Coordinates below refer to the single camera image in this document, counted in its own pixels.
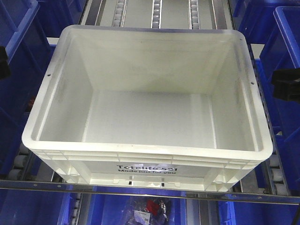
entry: plastic bag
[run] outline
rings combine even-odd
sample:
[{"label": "plastic bag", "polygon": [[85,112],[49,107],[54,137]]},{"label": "plastic bag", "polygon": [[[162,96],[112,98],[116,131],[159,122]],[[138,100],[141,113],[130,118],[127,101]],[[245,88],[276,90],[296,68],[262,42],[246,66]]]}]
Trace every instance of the plastic bag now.
[{"label": "plastic bag", "polygon": [[168,225],[171,201],[168,198],[130,197],[120,225]]}]

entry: blue plastic bin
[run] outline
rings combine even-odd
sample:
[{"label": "blue plastic bin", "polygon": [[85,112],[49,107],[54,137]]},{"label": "blue plastic bin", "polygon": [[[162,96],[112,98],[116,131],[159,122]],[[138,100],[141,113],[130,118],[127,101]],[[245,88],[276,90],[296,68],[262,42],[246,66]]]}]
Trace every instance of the blue plastic bin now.
[{"label": "blue plastic bin", "polygon": [[0,0],[0,45],[5,46],[11,70],[10,77],[0,80],[0,170],[8,154],[18,149],[23,113],[37,94],[51,57],[36,18],[38,9],[36,0]]},{"label": "blue plastic bin", "polygon": [[220,225],[290,225],[298,207],[248,202],[219,202],[218,206]]},{"label": "blue plastic bin", "polygon": [[0,224],[71,224],[75,196],[71,193],[0,190]]},{"label": "blue plastic bin", "polygon": [[[134,188],[136,193],[149,195],[164,195],[166,190],[156,190],[150,193],[149,190]],[[123,211],[130,196],[123,195],[92,195],[90,209],[86,225],[112,225],[120,224]],[[187,214],[185,199],[170,198],[171,212],[169,216],[169,225],[186,225]]]},{"label": "blue plastic bin", "polygon": [[[300,67],[300,7],[277,7],[274,12],[276,24],[273,32],[260,55],[265,72],[263,85],[265,96],[274,91],[270,83],[274,70]],[[282,144],[279,151],[286,154],[282,157],[290,189],[299,189],[300,182],[300,104],[287,102],[273,97],[269,98],[269,105],[277,115],[279,131],[282,131]]]},{"label": "blue plastic bin", "polygon": [[278,6],[300,6],[299,0],[229,0],[235,27],[252,44],[265,44],[275,24]]},{"label": "blue plastic bin", "polygon": [[38,17],[47,37],[58,38],[62,30],[78,24],[86,0],[38,0]]}]

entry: metal rail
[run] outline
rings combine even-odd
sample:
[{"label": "metal rail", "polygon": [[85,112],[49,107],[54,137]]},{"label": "metal rail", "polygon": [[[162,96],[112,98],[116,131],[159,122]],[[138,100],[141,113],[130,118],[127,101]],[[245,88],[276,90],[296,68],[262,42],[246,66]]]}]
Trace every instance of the metal rail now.
[{"label": "metal rail", "polygon": [[[273,204],[290,204],[298,205],[300,197],[297,196],[279,196],[279,195],[262,195],[247,193],[228,193],[228,192],[192,192],[184,190],[154,189],[154,188],[134,188],[134,187],[114,187],[92,185],[66,184],[66,183],[47,183],[32,181],[9,181],[0,180],[0,189],[18,189],[18,190],[35,190],[35,191],[52,191],[52,192],[76,192],[85,194],[106,194],[106,195],[132,195],[132,196],[160,196],[169,198],[186,198],[212,201],[232,201],[232,202],[249,202],[249,203],[273,203]],[[163,193],[160,195],[149,195],[147,193],[157,191]]]}]

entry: storage rack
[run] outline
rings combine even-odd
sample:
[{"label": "storage rack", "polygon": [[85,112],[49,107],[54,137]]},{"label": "storage rack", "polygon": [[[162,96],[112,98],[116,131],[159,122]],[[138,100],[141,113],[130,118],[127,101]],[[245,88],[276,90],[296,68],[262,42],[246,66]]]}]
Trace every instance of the storage rack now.
[{"label": "storage rack", "polygon": [[[172,5],[184,6],[177,8],[178,11],[172,8]],[[179,28],[179,29],[231,29],[234,28],[231,20],[232,12],[229,3],[224,0],[88,0],[85,5],[84,13],[82,14],[80,24],[82,25],[101,25],[113,27],[142,27],[142,28]],[[265,104],[263,91],[261,90],[258,70],[255,65],[255,58],[252,51],[252,46],[249,44],[249,53],[253,61],[253,67],[258,80],[262,102],[265,109],[266,118],[270,125],[271,137],[274,143],[274,155],[279,157],[275,137],[271,129],[268,109]],[[30,175],[30,169],[34,161],[34,154],[28,155],[29,160],[23,169],[23,174],[20,180],[0,180],[0,188],[19,189],[19,190],[39,190],[53,192],[77,192],[79,205],[75,209],[76,216],[74,224],[83,224],[86,217],[84,211],[80,211],[84,205],[90,201],[91,194],[109,194],[109,195],[149,195],[155,192],[154,188],[140,188],[139,193],[131,187],[106,187],[80,184],[67,184],[45,163],[41,163],[36,176]],[[207,218],[201,218],[203,224],[214,224],[212,222],[216,205],[210,201],[234,201],[234,202],[252,202],[252,203],[277,203],[296,205],[300,202],[299,196],[293,196],[288,190],[285,177],[281,182],[281,192],[278,195],[276,183],[274,183],[271,174],[270,162],[266,160],[261,164],[263,178],[266,183],[266,188],[259,188],[255,171],[240,181],[240,188],[233,188],[230,192],[192,192],[167,190],[164,195],[158,195],[170,198],[185,198],[187,199],[187,208],[193,207],[199,211],[207,211]],[[282,164],[279,160],[279,168],[282,169]],[[195,220],[199,215],[190,214],[187,220]]]}]

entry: plastic crate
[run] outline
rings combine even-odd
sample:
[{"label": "plastic crate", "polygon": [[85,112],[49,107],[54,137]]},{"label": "plastic crate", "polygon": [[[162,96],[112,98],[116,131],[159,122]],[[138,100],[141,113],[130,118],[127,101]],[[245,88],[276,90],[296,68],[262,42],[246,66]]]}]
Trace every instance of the plastic crate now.
[{"label": "plastic crate", "polygon": [[298,0],[230,0],[235,28],[252,44],[265,44],[275,24],[278,6],[300,6]]},{"label": "plastic crate", "polygon": [[297,210],[297,205],[249,202],[219,202],[218,206],[220,225],[290,225]]},{"label": "plastic crate", "polygon": [[[260,81],[262,85],[262,90],[264,93],[264,98],[266,100],[267,108],[270,115],[270,120],[272,123],[272,128],[275,134],[275,139],[277,142],[277,148],[280,153],[281,162],[285,171],[285,178],[288,183],[288,187],[291,191],[297,191],[299,190],[299,181],[300,178],[300,166],[299,166],[299,148],[298,147],[291,147],[289,146],[288,141],[286,141],[286,135],[281,135],[280,132],[282,132],[282,121],[281,121],[281,113],[280,111],[286,111],[288,110],[289,104],[287,103],[287,108],[278,108],[278,105],[276,104],[277,101],[281,101],[279,99],[275,99],[272,96],[273,92],[273,85],[270,83],[270,81],[266,78],[266,75],[263,70],[263,66],[260,60],[256,60],[256,65],[258,68]],[[286,118],[290,122],[293,121],[293,118]]]},{"label": "plastic crate", "polygon": [[[276,25],[261,53],[261,62],[265,71],[269,92],[274,87],[270,83],[274,70],[300,68],[300,7],[277,7],[274,13]],[[292,171],[300,178],[300,104],[273,99],[278,111],[279,125],[284,139],[284,148],[292,158]],[[291,185],[297,188],[295,180]]]},{"label": "plastic crate", "polygon": [[78,24],[86,0],[38,0],[38,17],[47,37],[58,38],[62,30]]},{"label": "plastic crate", "polygon": [[[142,194],[142,189],[135,189],[137,194]],[[160,190],[153,191],[144,190],[148,195],[167,194]],[[87,216],[86,225],[111,225],[120,224],[126,202],[130,196],[120,195],[92,195]],[[168,225],[187,225],[187,207],[186,199],[170,198],[171,211],[169,215]]]},{"label": "plastic crate", "polygon": [[46,73],[22,140],[67,182],[227,191],[272,153],[237,31],[70,26]]},{"label": "plastic crate", "polygon": [[71,193],[0,190],[0,224],[71,224],[75,196]]},{"label": "plastic crate", "polygon": [[8,167],[8,154],[15,153],[15,145],[21,142],[20,135],[19,140],[16,135],[24,127],[23,113],[29,99],[37,94],[51,57],[46,36],[35,17],[38,9],[37,1],[0,0],[0,45],[5,46],[11,70],[10,77],[0,80],[2,172]]}]

